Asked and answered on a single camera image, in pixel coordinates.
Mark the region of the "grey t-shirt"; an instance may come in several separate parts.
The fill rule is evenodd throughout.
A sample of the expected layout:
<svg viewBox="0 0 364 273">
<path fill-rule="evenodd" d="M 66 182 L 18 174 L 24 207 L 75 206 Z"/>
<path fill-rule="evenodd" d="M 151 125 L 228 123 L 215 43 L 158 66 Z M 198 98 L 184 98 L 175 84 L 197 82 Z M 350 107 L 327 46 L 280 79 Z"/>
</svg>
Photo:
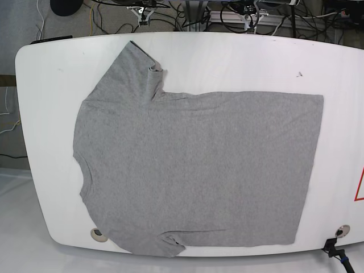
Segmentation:
<svg viewBox="0 0 364 273">
<path fill-rule="evenodd" d="M 323 96 L 162 85 L 159 64 L 128 42 L 80 106 L 73 156 L 101 234 L 160 257 L 188 246 L 293 244 Z"/>
</svg>

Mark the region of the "red triangle sticker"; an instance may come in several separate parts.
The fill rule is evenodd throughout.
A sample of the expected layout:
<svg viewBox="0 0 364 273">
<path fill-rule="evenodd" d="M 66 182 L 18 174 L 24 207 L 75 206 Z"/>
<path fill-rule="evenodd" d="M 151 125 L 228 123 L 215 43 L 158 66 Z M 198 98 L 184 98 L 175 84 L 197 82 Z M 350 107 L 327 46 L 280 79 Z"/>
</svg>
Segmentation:
<svg viewBox="0 0 364 273">
<path fill-rule="evenodd" d="M 364 196 L 363 196 L 363 176 L 364 176 L 364 168 L 362 169 L 361 176 L 360 176 L 358 186 L 357 186 L 357 190 L 355 192 L 354 202 L 364 200 Z"/>
</svg>

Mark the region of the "aluminium frame rail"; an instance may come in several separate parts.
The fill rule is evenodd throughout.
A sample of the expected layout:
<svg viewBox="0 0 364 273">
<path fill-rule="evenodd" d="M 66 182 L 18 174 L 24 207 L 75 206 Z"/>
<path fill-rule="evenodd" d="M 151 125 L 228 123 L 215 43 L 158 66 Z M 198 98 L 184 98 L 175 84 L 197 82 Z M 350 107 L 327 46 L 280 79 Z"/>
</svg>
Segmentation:
<svg viewBox="0 0 364 273">
<path fill-rule="evenodd" d="M 279 23 L 283 21 L 283 25 L 290 25 L 293 22 L 290 15 L 275 15 L 272 13 L 261 12 L 258 24 L 265 26 L 277 26 Z M 349 15 L 345 14 L 344 11 L 340 13 L 328 13 L 324 15 L 318 16 L 301 16 L 295 15 L 296 25 L 299 28 L 308 28 L 309 26 L 313 27 L 325 27 L 328 26 L 332 21 L 343 21 L 349 19 Z M 253 21 L 255 23 L 257 20 L 257 16 L 253 15 L 241 15 L 234 13 L 232 11 L 223 11 L 222 15 L 220 15 L 219 11 L 211 11 L 210 19 L 211 23 L 226 23 L 226 24 L 247 24 L 249 26 L 250 22 Z"/>
</svg>

